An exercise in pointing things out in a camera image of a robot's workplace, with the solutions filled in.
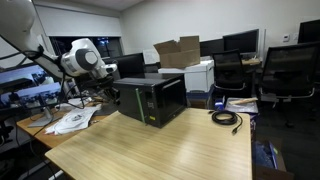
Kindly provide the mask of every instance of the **robotic arm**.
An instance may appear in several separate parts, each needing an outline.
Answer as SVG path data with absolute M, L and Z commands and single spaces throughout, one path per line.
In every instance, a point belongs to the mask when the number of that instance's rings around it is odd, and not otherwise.
M 89 39 L 73 41 L 70 52 L 62 56 L 50 54 L 31 32 L 35 15 L 31 0 L 0 0 L 0 36 L 55 78 L 70 79 L 90 73 L 101 82 L 117 69 L 115 64 L 106 65 L 102 61 Z

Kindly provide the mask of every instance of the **cardboard box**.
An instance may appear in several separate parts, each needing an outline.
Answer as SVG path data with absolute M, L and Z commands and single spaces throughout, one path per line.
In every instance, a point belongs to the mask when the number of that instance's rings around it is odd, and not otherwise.
M 185 68 L 200 63 L 199 36 L 180 37 L 180 42 L 171 40 L 154 47 L 162 68 Z
M 281 154 L 282 141 L 278 138 L 256 136 L 256 140 L 261 143 L 270 141 L 276 148 L 275 159 L 278 169 L 272 169 L 265 166 L 253 164 L 253 179 L 256 180 L 293 180 L 294 174 L 287 172 L 283 157 Z
M 200 64 L 189 66 L 184 69 L 161 68 L 159 73 L 184 73 L 184 79 L 187 92 L 209 92 L 211 85 L 214 83 L 213 68 L 214 62 L 201 61 Z

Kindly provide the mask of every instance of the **floor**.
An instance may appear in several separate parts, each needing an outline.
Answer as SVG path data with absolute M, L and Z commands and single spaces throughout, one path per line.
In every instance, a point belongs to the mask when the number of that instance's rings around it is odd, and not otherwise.
M 287 171 L 294 173 L 296 180 L 320 180 L 320 118 L 313 121 L 308 119 L 313 106 L 309 101 L 294 101 L 284 103 L 282 112 L 276 111 L 272 106 L 272 103 L 259 103 L 260 116 L 256 133 L 282 139 L 282 153 Z M 294 128 L 285 126 L 286 118 L 294 122 Z M 42 158 L 48 150 L 36 140 L 32 141 L 32 149 Z M 9 169 L 6 175 L 0 171 L 0 179 L 17 179 L 29 167 L 42 162 L 35 154 L 28 141 L 24 142 L 21 148 L 12 148 L 0 153 L 0 162 L 6 162 Z M 52 164 L 50 166 L 54 172 L 58 171 L 57 167 Z M 48 179 L 51 176 L 52 171 L 45 166 L 27 179 Z M 62 175 L 57 179 L 68 178 Z

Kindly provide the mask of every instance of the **papers on desk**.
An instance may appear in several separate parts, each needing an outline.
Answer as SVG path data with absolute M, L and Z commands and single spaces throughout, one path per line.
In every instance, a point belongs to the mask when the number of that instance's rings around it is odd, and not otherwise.
M 99 110 L 101 105 L 95 107 L 85 107 L 84 109 L 73 109 L 61 118 L 56 124 L 46 129 L 46 134 L 66 134 L 80 129 L 85 129 L 89 125 L 92 114 Z

